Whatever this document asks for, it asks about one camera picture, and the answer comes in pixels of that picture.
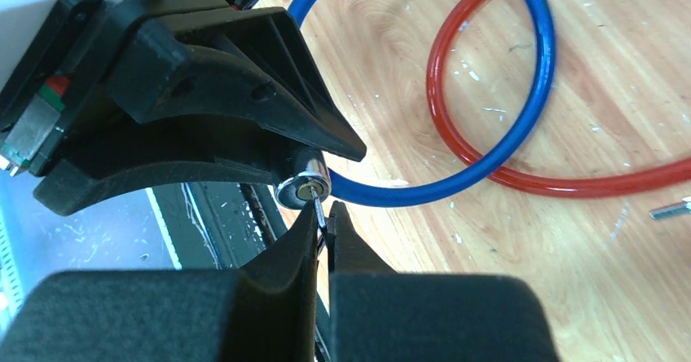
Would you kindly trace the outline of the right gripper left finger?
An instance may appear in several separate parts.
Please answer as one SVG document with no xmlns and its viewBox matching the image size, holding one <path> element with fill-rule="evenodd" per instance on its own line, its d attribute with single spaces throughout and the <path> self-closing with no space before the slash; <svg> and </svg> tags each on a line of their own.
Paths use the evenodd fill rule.
<svg viewBox="0 0 691 362">
<path fill-rule="evenodd" d="M 238 269 L 63 271 L 29 295 L 4 361 L 311 361 L 319 204 Z"/>
</svg>

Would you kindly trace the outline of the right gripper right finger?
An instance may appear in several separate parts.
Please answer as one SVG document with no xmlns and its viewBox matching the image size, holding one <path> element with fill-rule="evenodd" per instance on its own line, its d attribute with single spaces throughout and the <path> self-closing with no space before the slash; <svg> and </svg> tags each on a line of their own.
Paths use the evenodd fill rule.
<svg viewBox="0 0 691 362">
<path fill-rule="evenodd" d="M 556 361 L 544 309 L 523 280 L 395 271 L 355 231 L 346 205 L 328 217 L 335 361 Z"/>
</svg>

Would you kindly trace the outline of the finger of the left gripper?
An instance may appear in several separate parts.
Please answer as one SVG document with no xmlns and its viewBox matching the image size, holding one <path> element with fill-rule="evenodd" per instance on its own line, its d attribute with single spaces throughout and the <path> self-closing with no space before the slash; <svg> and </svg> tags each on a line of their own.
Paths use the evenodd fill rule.
<svg viewBox="0 0 691 362">
<path fill-rule="evenodd" d="M 171 183 L 273 184 L 298 143 L 234 117 L 126 124 L 68 148 L 33 191 L 69 216 L 107 199 Z"/>
<path fill-rule="evenodd" d="M 109 73 L 107 93 L 140 124 L 215 115 L 352 161 L 367 151 L 280 7 L 145 20 Z"/>
</svg>

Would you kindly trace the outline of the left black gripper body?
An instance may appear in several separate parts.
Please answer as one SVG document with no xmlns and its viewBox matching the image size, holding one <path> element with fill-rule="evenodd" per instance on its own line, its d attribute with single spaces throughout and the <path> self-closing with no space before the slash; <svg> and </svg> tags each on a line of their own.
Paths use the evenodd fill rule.
<svg viewBox="0 0 691 362">
<path fill-rule="evenodd" d="M 1 169 L 36 171 L 60 96 L 107 16 L 127 0 L 1 0 Z M 236 9 L 258 0 L 227 0 Z"/>
</svg>

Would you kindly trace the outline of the blue cable lock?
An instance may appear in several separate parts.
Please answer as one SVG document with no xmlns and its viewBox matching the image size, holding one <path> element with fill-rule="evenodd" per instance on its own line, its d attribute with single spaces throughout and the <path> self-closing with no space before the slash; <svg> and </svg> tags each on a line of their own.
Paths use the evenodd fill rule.
<svg viewBox="0 0 691 362">
<path fill-rule="evenodd" d="M 358 183 L 330 170 L 322 161 L 317 172 L 298 176 L 325 181 L 326 196 L 381 208 L 424 205 L 464 191 L 497 171 L 526 141 L 547 106 L 557 66 L 557 35 L 547 0 L 524 0 L 533 22 L 536 63 L 528 98 L 507 134 L 484 156 L 445 179 L 406 188 L 383 188 Z"/>
</svg>

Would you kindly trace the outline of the silver key with ring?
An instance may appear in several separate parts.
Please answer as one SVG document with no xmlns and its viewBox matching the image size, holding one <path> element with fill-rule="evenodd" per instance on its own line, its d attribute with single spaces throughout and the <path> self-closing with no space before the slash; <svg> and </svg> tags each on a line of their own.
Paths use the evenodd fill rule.
<svg viewBox="0 0 691 362">
<path fill-rule="evenodd" d="M 663 207 L 651 210 L 649 215 L 654 220 L 671 219 L 683 215 L 690 214 L 690 197 L 687 196 L 679 202 L 665 205 Z"/>
</svg>

